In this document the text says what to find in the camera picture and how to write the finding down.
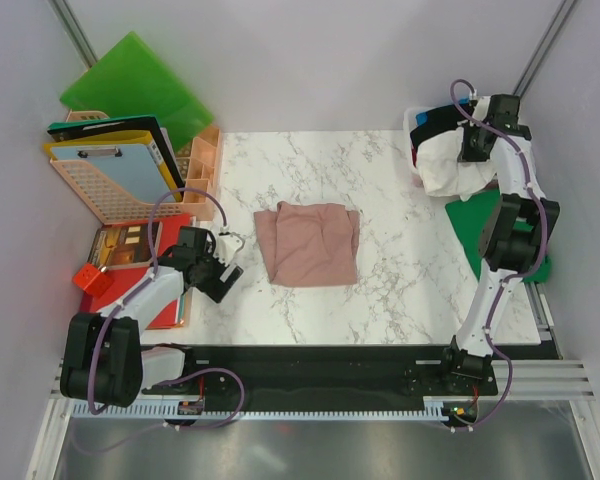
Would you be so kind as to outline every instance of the green sheet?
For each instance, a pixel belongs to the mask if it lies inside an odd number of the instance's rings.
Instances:
[[[453,230],[456,232],[456,236],[464,248],[467,260],[469,260],[469,265],[471,265],[471,269],[478,279],[480,279],[480,261],[482,260],[478,253],[478,241],[480,240],[480,234],[485,223],[487,223],[491,212],[498,203],[499,197],[499,190],[490,190],[474,195],[466,202],[458,200],[448,203],[445,206]],[[531,227],[524,222],[519,222],[516,228],[526,230]],[[544,263],[535,275],[525,278],[524,282],[546,282],[550,271],[551,260],[547,255]]]
[[[73,110],[110,117],[155,115],[174,150],[211,124],[213,115],[136,35],[129,33],[60,97]]]

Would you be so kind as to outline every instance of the pink cloth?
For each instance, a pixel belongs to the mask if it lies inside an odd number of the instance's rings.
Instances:
[[[358,212],[343,205],[289,205],[254,214],[269,281],[285,287],[353,285],[358,281]]]

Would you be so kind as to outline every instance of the red book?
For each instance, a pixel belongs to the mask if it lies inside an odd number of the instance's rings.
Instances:
[[[157,221],[162,223],[160,229],[160,236],[158,238],[158,255],[162,253],[171,245],[175,245],[178,241],[178,233],[180,227],[188,226],[191,222],[191,217],[187,214],[176,215],[174,217],[160,218]],[[134,225],[146,224],[145,222],[133,222]],[[120,298],[127,290],[133,287],[143,276],[147,273],[146,266],[136,268],[124,268],[116,270],[108,270],[107,276],[113,280],[107,291],[99,298],[93,298],[90,295],[85,294],[82,297],[82,303],[80,304],[81,312],[97,312],[103,307],[106,307],[110,303],[115,302]],[[162,312],[151,322],[148,329],[160,329],[160,328],[173,328],[180,326],[180,314],[178,312],[178,301],[175,300],[167,305]]]

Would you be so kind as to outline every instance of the gray floor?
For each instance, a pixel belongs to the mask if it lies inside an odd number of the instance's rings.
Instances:
[[[484,404],[483,409],[490,408]],[[86,448],[150,421],[81,419]],[[105,455],[65,445],[57,479],[590,479],[568,404],[507,403],[483,428],[415,422],[241,421],[206,432],[160,429]]]

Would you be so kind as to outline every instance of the wooden organizer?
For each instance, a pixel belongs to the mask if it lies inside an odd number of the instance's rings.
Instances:
[[[98,111],[71,112],[68,122],[108,118]],[[176,153],[180,172],[186,172],[185,185],[215,195],[222,160],[222,132],[210,126]],[[143,203],[84,160],[51,160],[51,166],[65,179],[91,211],[104,224],[145,220],[153,208]],[[204,195],[186,192],[182,202],[163,203],[158,217],[187,213],[201,221],[213,220],[215,205]]]

